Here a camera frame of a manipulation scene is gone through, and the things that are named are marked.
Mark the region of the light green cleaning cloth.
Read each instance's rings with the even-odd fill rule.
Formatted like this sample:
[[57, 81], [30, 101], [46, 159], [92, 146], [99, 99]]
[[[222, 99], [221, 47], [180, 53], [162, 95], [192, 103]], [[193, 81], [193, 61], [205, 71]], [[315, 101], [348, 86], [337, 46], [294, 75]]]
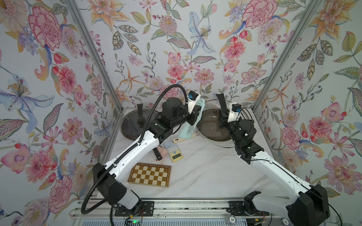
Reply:
[[178, 137], [184, 138], [184, 139], [190, 139], [192, 138], [193, 133], [195, 132], [196, 126], [201, 120], [202, 113], [205, 108], [205, 100], [200, 99], [196, 102], [196, 105], [193, 108], [193, 114], [191, 115], [191, 118], [188, 122], [185, 122], [178, 133]]

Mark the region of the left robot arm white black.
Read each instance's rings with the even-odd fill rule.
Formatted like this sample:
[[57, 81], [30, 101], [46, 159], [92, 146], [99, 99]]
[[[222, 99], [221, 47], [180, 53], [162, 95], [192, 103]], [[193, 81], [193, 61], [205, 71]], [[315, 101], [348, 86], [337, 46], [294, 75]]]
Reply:
[[126, 150], [105, 165], [93, 167], [95, 187], [109, 205], [120, 205], [134, 212], [140, 210], [141, 198], [121, 182], [139, 160], [173, 134], [175, 127], [184, 123], [196, 124], [201, 112], [201, 106], [197, 104], [199, 100], [200, 97], [188, 95], [188, 104], [185, 105], [177, 98], [169, 98], [162, 104], [160, 115], [145, 123], [145, 132]]

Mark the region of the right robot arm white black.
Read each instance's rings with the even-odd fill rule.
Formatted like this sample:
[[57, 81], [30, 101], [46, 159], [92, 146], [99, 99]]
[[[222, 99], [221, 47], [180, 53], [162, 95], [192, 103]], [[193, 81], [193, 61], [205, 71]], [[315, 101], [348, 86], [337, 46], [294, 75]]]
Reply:
[[295, 226], [319, 226], [330, 217], [326, 189], [300, 179], [264, 151], [253, 140], [256, 130], [252, 120], [221, 119], [220, 126], [228, 130], [237, 155], [264, 173], [287, 195], [287, 198], [278, 198], [251, 192], [243, 203], [248, 215], [264, 211], [287, 218]]

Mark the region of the yellow blue calculator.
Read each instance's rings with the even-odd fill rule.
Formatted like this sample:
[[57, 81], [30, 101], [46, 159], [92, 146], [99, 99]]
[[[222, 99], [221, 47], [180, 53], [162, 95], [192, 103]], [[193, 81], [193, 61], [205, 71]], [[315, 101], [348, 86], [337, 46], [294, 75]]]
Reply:
[[164, 148], [168, 151], [172, 162], [175, 163], [184, 158], [179, 147], [173, 141], [165, 142]]

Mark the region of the pink small object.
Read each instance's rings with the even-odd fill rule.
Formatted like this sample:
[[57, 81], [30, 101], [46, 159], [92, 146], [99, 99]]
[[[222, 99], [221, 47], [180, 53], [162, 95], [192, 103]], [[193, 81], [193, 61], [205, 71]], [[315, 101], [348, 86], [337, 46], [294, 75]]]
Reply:
[[158, 147], [157, 147], [157, 150], [159, 151], [162, 159], [164, 159], [165, 157], [167, 157], [167, 156], [169, 155], [168, 150], [165, 149], [165, 148], [163, 148], [163, 147], [161, 147], [161, 146], [158, 146]]

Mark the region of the wooden chessboard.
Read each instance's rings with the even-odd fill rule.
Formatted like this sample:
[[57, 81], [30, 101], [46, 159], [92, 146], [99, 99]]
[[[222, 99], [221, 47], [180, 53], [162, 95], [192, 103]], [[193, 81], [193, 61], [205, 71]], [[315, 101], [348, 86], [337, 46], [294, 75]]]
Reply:
[[169, 187], [171, 166], [137, 163], [131, 170], [128, 183]]

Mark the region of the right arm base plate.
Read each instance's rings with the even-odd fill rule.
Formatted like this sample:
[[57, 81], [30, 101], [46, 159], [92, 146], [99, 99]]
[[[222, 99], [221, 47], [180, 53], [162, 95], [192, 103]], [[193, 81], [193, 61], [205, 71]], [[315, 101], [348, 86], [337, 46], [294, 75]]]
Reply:
[[270, 216], [270, 213], [264, 211], [258, 211], [254, 206], [247, 203], [244, 204], [244, 200], [229, 201], [229, 207], [226, 209], [228, 213], [234, 216], [251, 216], [251, 217], [266, 217]]

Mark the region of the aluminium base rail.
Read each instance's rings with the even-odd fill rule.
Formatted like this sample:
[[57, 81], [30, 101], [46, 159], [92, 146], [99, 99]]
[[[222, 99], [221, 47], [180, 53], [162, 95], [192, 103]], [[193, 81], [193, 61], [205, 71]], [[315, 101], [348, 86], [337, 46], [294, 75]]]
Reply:
[[[141, 208], [133, 218], [223, 218], [228, 214], [244, 218], [269, 217], [272, 211], [259, 211], [246, 214], [242, 209], [244, 199], [144, 199]], [[80, 207], [70, 212], [71, 218], [107, 218], [111, 206], [107, 203], [100, 205], [91, 213], [81, 214]], [[131, 211], [124, 207], [115, 207], [115, 218], [131, 216]]]

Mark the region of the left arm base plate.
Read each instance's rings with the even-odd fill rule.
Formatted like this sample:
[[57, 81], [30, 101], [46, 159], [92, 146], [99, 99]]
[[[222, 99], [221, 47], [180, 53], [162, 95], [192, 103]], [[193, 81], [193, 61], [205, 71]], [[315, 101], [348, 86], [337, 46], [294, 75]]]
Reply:
[[114, 216], [115, 217], [130, 217], [130, 216], [141, 216], [141, 217], [152, 217], [154, 213], [154, 201], [140, 201], [133, 208], [127, 209], [125, 206], [118, 205], [116, 207]]

